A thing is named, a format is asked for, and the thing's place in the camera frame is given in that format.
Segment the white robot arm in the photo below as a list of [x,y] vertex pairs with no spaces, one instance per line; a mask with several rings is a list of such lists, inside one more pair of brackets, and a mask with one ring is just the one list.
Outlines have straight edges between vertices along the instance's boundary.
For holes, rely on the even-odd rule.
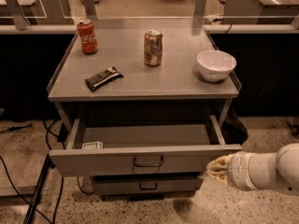
[[299,144],[292,143],[275,153],[239,151],[211,161],[209,176],[243,191],[274,190],[299,195]]

